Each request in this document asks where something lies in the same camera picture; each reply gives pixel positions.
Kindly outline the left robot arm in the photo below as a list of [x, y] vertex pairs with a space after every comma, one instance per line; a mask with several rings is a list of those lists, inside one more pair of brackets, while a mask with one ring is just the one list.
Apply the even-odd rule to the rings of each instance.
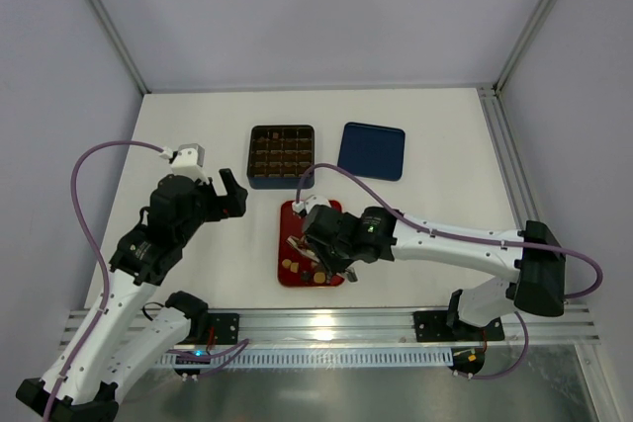
[[199, 342], [211, 327], [201, 299], [172, 294], [134, 339], [130, 325], [208, 222], [242, 217], [247, 192], [225, 168], [225, 193], [183, 175], [168, 175], [152, 192], [139, 223], [124, 235], [104, 275], [100, 298], [64, 352], [39, 378], [26, 379], [16, 396], [45, 421], [111, 421], [136, 382], [175, 345]]

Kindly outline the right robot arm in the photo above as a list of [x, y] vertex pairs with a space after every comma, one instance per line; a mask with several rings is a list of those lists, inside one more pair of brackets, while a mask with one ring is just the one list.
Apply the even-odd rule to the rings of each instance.
[[452, 293], [432, 338], [474, 341], [499, 318], [522, 311], [560, 317], [565, 306], [566, 259], [547, 225], [480, 231], [433, 223], [399, 211], [369, 207], [359, 216], [329, 205], [295, 203], [309, 249], [328, 275], [353, 277], [356, 262], [432, 261], [474, 270], [490, 279]]

